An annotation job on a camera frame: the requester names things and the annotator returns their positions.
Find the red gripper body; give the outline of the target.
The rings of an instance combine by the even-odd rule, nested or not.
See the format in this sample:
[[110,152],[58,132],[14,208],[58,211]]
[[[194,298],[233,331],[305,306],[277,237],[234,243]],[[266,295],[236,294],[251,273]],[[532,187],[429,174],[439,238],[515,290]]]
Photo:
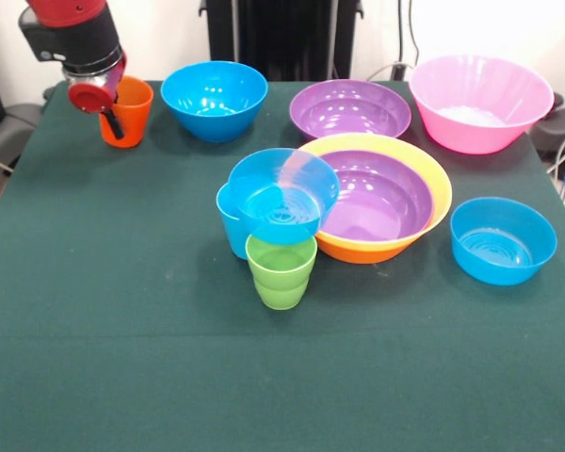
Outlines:
[[86,113],[103,113],[116,103],[117,87],[123,78],[126,55],[104,71],[87,74],[66,73],[71,103]]

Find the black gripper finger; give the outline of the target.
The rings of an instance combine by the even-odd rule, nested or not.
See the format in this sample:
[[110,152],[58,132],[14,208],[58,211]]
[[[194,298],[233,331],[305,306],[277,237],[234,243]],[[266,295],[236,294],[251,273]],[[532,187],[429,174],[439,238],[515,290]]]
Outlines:
[[121,140],[124,138],[124,131],[112,109],[103,111],[101,113],[101,119],[105,121],[106,128],[109,130],[108,133],[102,132],[104,140],[107,140],[108,137],[111,137],[114,140]]

